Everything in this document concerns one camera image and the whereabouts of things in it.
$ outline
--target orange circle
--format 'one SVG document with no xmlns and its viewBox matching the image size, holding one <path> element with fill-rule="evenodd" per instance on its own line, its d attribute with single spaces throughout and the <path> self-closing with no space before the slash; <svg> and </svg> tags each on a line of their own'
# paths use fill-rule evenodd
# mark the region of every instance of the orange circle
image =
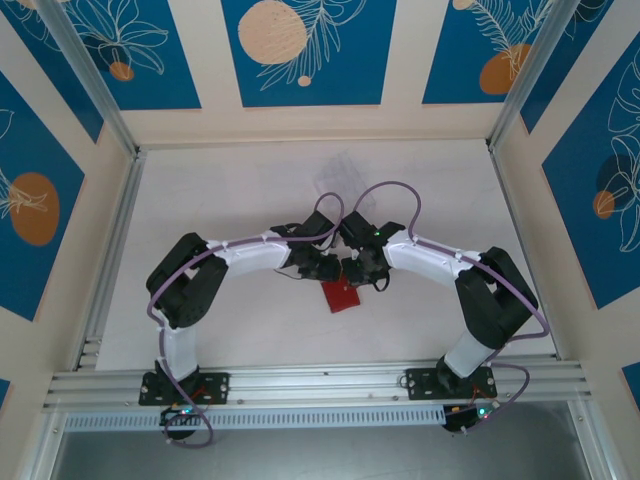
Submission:
<svg viewBox="0 0 640 480">
<path fill-rule="evenodd" d="M 602 190 L 598 192 L 596 198 L 593 199 L 593 210 L 596 215 L 603 220 L 609 218 L 616 209 L 616 201 L 611 192 Z"/>
<path fill-rule="evenodd" d="M 109 66 L 109 73 L 111 73 L 116 80 L 120 80 L 121 82 L 130 82 L 133 80 L 134 76 L 133 68 L 122 62 L 113 62 Z"/>
<path fill-rule="evenodd" d="M 514 45 L 508 51 L 500 52 L 489 60 L 480 73 L 482 91 L 487 95 L 509 93 L 516 75 L 520 72 L 527 55 L 529 55 L 529 50 L 531 50 L 531 45 Z"/>
<path fill-rule="evenodd" d="M 60 220 L 53 183 L 40 173 L 23 173 L 9 187 L 9 199 L 14 204 L 9 211 L 11 223 L 20 238 L 36 247 L 49 243 Z"/>
</svg>

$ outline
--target metal rail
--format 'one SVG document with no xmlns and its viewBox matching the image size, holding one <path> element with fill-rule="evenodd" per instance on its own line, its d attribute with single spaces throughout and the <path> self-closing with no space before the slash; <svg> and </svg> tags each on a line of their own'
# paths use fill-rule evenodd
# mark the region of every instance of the metal rail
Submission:
<svg viewBox="0 0 640 480">
<path fill-rule="evenodd" d="M 508 359 L 531 373 L 521 401 L 585 400 L 591 396 L 582 368 L 576 361 L 552 356 Z M 435 361 L 362 365 L 313 365 L 294 367 L 220 368 L 231 374 L 229 408 L 372 407 L 400 404 L 447 405 L 466 400 L 410 401 L 400 386 L 407 368 L 434 367 Z M 54 375 L 44 411 L 106 412 L 148 411 L 138 406 L 144 371 L 83 371 Z M 522 385 L 520 372 L 496 368 L 498 400 L 506 401 Z"/>
</svg>

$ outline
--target blue wall panel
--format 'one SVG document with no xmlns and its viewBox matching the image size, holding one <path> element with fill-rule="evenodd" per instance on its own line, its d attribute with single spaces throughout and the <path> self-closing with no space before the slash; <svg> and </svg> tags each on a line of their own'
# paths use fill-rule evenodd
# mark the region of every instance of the blue wall panel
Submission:
<svg viewBox="0 0 640 480">
<path fill-rule="evenodd" d="M 0 0 L 0 10 L 69 105 L 89 137 L 94 143 L 97 142 L 104 120 L 38 13 L 18 0 Z"/>
<path fill-rule="evenodd" d="M 0 378 L 0 412 L 2 411 L 4 400 L 7 398 L 7 394 L 9 393 L 10 386 L 11 384 L 7 380 Z"/>
<path fill-rule="evenodd" d="M 62 5 L 122 110 L 200 108 L 167 0 Z"/>
<path fill-rule="evenodd" d="M 640 35 L 543 168 L 596 305 L 640 286 Z"/>
<path fill-rule="evenodd" d="M 613 0 L 582 0 L 578 5 L 520 110 L 529 132 L 535 128 L 612 3 Z"/>
<path fill-rule="evenodd" d="M 548 0 L 451 0 L 423 103 L 502 102 L 551 5 Z"/>
<path fill-rule="evenodd" d="M 222 0 L 244 107 L 378 105 L 395 0 Z"/>
<path fill-rule="evenodd" d="M 0 73 L 0 306 L 33 320 L 84 173 Z"/>
</svg>

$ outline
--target gray floor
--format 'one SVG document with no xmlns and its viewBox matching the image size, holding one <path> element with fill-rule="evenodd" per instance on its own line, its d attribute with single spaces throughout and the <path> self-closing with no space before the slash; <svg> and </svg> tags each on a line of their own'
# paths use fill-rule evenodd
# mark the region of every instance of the gray floor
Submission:
<svg viewBox="0 0 640 480">
<path fill-rule="evenodd" d="M 160 433 L 67 434 L 55 479 L 590 478 L 564 405 L 516 404 L 468 437 L 440 427 L 218 432 L 187 451 Z"/>
</svg>

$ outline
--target vent grille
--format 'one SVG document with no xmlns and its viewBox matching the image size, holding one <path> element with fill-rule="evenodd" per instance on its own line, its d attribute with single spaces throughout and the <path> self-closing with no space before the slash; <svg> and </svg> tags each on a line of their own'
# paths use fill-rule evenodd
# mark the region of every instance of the vent grille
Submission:
<svg viewBox="0 0 640 480">
<path fill-rule="evenodd" d="M 422 405 L 383 408 L 286 408 L 220 410 L 207 412 L 217 430 L 271 428 L 382 427 L 444 425 L 442 406 Z M 65 432 L 126 432 L 159 430 L 158 412 L 74 413 L 67 418 Z M 199 418 L 175 430 L 206 428 Z"/>
</svg>

